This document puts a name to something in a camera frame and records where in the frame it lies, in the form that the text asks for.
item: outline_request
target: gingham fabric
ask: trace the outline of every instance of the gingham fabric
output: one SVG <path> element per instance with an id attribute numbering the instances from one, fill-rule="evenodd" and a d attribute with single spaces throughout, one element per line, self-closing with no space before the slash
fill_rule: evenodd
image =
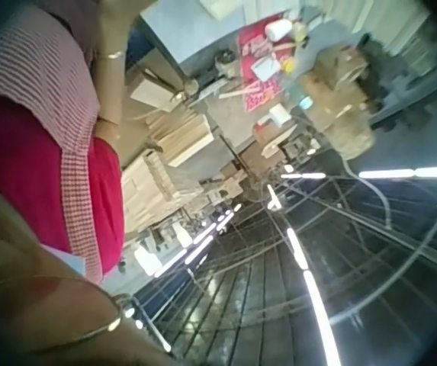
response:
<path id="1" fill-rule="evenodd" d="M 62 205 L 72 254 L 85 258 L 91 281 L 100 281 L 88 182 L 98 97 L 71 34 L 33 5 L 20 8 L 0 33 L 0 95 L 31 111 L 61 147 Z"/>

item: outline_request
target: gold bangle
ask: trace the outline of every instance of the gold bangle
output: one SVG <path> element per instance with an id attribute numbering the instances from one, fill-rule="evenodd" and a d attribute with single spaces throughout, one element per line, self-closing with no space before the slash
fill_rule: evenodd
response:
<path id="1" fill-rule="evenodd" d="M 118 52 L 115 52 L 115 53 L 109 53 L 109 54 L 106 54 L 106 55 L 101 55 L 101 54 L 98 53 L 96 57 L 99 58 L 99 59 L 119 59 L 124 54 L 125 54 L 125 51 L 122 50 L 122 51 L 118 51 Z"/>

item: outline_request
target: metal grid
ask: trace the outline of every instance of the metal grid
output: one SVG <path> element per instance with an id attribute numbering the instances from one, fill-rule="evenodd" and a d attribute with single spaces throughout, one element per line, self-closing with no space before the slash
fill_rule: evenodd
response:
<path id="1" fill-rule="evenodd" d="M 244 208 L 157 317 L 175 353 L 192 363 L 326 364 L 285 238 L 292 227 L 342 363 L 415 361 L 437 333 L 437 180 L 376 182 L 390 203 L 391 230 L 379 197 L 345 173 L 275 184 L 283 210 Z M 174 268 L 160 281 L 182 271 Z"/>

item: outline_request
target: cardboard box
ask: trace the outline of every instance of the cardboard box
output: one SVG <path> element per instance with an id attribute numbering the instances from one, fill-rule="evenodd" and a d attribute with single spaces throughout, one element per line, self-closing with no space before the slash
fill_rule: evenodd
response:
<path id="1" fill-rule="evenodd" d="M 341 91 L 333 91 L 313 71 L 300 76 L 297 82 L 303 93 L 313 100 L 313 105 L 304 112 L 320 132 L 345 113 L 361 109 L 368 99 L 356 83 L 345 85 Z"/>
<path id="2" fill-rule="evenodd" d="M 345 160 L 357 158 L 376 142 L 368 121 L 358 112 L 348 112 L 338 118 L 323 134 Z"/>
<path id="3" fill-rule="evenodd" d="M 363 55 L 349 45 L 337 45 L 318 53 L 315 73 L 332 89 L 354 82 L 368 67 Z"/>
<path id="4" fill-rule="evenodd" d="M 286 155 L 281 150 L 278 150 L 274 155 L 266 159 L 261 155 L 262 149 L 262 146 L 255 142 L 240 154 L 240 157 L 249 167 L 250 171 L 256 175 L 265 174 L 270 168 L 286 159 Z"/>

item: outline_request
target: cable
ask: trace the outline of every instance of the cable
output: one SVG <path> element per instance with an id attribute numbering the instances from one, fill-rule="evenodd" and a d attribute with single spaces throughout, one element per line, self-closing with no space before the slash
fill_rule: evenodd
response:
<path id="1" fill-rule="evenodd" d="M 361 183 L 364 183 L 366 186 L 368 186 L 372 191 L 374 191 L 375 194 L 378 195 L 379 199 L 381 200 L 381 202 L 384 205 L 384 215 L 385 215 L 385 219 L 386 219 L 386 229 L 391 230 L 392 226 L 391 226 L 391 207 L 389 205 L 389 201 L 387 200 L 386 196 L 384 196 L 383 192 L 381 192 L 381 190 L 376 187 L 375 185 L 373 185 L 372 183 L 370 183 L 369 181 L 366 181 L 365 179 L 359 177 L 358 175 L 356 175 L 351 169 L 349 164 L 347 163 L 347 161 L 345 159 L 342 159 L 343 162 L 343 167 L 345 168 L 345 171 L 347 172 L 347 174 L 349 174 L 351 177 L 357 179 L 358 181 L 360 181 Z"/>

